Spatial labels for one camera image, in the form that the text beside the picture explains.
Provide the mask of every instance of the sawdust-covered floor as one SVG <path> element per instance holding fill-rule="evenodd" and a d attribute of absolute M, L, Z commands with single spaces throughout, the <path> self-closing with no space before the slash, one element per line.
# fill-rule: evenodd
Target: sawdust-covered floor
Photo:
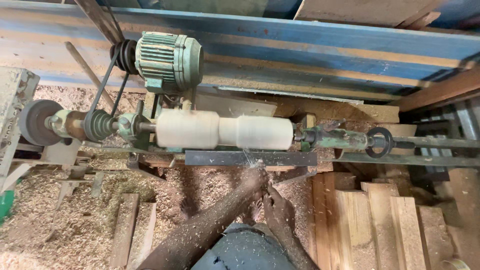
<path fill-rule="evenodd" d="M 36 99 L 56 100 L 64 108 L 87 110 L 91 89 L 40 86 Z M 132 111 L 141 94 L 124 94 L 121 110 Z M 55 211 L 59 170 L 34 169 L 17 185 L 13 215 L 0 228 L 2 269 L 108 269 L 121 193 L 140 193 L 142 202 L 157 202 L 153 247 L 183 222 L 180 202 L 192 196 L 200 209 L 223 198 L 238 184 L 241 169 L 165 169 L 166 181 L 132 171 L 106 175 L 102 194 L 91 198 L 91 184 L 80 184 Z M 279 188 L 296 209 L 297 234 L 307 246 L 307 181 Z"/>

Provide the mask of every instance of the forearm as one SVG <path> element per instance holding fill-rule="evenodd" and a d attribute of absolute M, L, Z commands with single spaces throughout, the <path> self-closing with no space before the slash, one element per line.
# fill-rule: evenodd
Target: forearm
<path fill-rule="evenodd" d="M 240 185 L 233 192 L 171 232 L 138 269 L 190 268 L 251 201 L 253 190 Z"/>
<path fill-rule="evenodd" d="M 288 230 L 282 233 L 282 236 L 278 237 L 278 241 L 282 247 L 286 250 L 288 258 L 293 265 L 299 270 L 318 270 L 317 265 L 312 261 L 308 253 L 301 245 L 300 239 Z"/>

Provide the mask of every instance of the bolt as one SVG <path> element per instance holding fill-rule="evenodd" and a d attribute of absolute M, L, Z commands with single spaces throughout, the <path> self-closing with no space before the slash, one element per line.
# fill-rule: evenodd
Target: bolt
<path fill-rule="evenodd" d="M 50 117 L 50 122 L 52 122 L 52 123 L 56 123 L 56 122 L 58 122 L 59 120 L 60 120 L 60 117 L 58 117 L 58 116 L 56 116 L 56 115 Z"/>
<path fill-rule="evenodd" d="M 124 127 L 124 128 L 129 128 L 130 127 L 130 122 L 128 121 L 127 118 L 121 117 L 119 119 L 119 123 Z"/>

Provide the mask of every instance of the hand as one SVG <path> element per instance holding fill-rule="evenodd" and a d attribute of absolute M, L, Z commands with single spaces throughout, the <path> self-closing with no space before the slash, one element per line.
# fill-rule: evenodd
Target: hand
<path fill-rule="evenodd" d="M 260 160 L 259 163 L 259 167 L 245 169 L 241 174 L 242 184 L 253 192 L 259 191 L 262 186 L 268 182 L 267 172 L 263 166 L 263 161 Z"/>
<path fill-rule="evenodd" d="M 264 195 L 265 219 L 268 228 L 277 238 L 288 237 L 295 230 L 295 209 L 268 183 L 268 194 Z"/>

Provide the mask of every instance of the person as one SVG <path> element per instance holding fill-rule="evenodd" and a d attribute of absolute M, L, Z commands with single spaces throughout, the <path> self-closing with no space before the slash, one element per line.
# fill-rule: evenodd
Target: person
<path fill-rule="evenodd" d="M 258 213 L 258 200 L 266 226 L 232 223 L 249 205 Z M 208 209 L 196 213 L 189 200 L 181 208 L 188 219 L 138 270 L 319 269 L 295 235 L 293 205 L 268 183 L 264 169 L 244 170 L 239 186 Z M 252 222 L 251 216 L 244 220 Z"/>

